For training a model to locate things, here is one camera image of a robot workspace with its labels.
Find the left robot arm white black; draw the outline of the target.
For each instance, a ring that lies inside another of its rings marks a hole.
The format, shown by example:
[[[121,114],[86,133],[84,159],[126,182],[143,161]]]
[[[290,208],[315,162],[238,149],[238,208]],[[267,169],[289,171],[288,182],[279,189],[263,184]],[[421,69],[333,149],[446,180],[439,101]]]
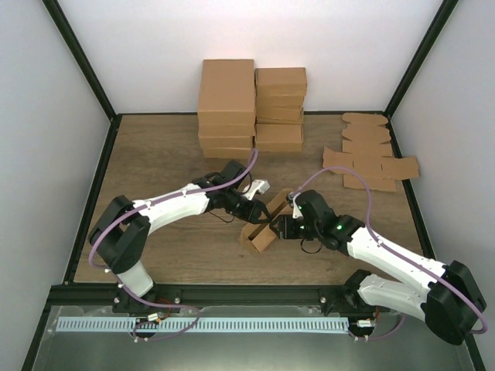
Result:
[[[103,269],[114,274],[131,303],[142,312],[158,303],[155,282],[142,263],[142,252],[151,233],[190,216],[222,209],[254,225],[271,221],[268,207],[257,194],[270,188],[265,179],[253,179],[251,166],[229,161],[220,172],[194,179],[181,189],[151,199],[114,198],[88,234],[89,261],[97,254]]]

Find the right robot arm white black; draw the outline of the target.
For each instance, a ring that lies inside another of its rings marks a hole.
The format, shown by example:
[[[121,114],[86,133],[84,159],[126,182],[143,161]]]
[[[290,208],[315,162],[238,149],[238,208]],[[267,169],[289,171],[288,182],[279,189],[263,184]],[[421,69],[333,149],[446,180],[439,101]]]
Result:
[[[441,340],[461,345],[474,331],[486,301],[470,269],[444,264],[387,240],[349,215],[337,216],[316,191],[289,200],[292,212],[276,216],[271,230],[281,240],[318,240],[328,250],[362,260],[386,274],[359,270],[346,282],[344,304],[352,311],[384,307],[422,320]]]

